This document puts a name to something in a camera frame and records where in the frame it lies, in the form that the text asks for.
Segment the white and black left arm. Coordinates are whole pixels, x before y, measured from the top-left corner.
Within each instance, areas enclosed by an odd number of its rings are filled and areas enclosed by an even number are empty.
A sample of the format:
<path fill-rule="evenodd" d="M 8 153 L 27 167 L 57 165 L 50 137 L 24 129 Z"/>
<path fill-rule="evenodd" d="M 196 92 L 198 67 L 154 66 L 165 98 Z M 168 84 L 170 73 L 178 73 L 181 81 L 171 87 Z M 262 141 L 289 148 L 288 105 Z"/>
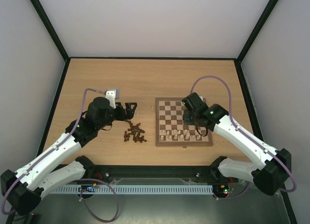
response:
<path fill-rule="evenodd" d="M 132 119 L 136 108 L 136 102 L 123 106 L 111 94 L 96 97 L 86 111 L 80 109 L 77 119 L 46 151 L 16 171 L 8 169 L 1 174 L 4 201 L 9 202 L 19 215 L 27 215 L 54 189 L 82 179 L 93 167 L 92 161 L 85 156 L 61 169 L 56 167 L 96 138 L 104 127 L 111 126 L 114 121 Z"/>

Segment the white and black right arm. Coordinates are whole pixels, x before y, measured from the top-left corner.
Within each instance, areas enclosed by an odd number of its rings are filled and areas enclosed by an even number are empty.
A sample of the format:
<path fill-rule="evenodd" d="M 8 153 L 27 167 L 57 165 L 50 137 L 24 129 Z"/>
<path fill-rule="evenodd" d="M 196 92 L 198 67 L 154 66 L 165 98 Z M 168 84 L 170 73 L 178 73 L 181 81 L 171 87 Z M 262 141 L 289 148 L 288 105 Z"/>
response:
<path fill-rule="evenodd" d="M 266 144 L 243 128 L 222 106 L 208 106 L 197 93 L 183 98 L 182 103 L 194 125 L 224 137 L 251 160 L 246 163 L 224 158 L 211 169 L 214 180 L 235 177 L 253 183 L 266 195 L 274 195 L 292 174 L 292 156 L 288 150 L 277 150 Z"/>

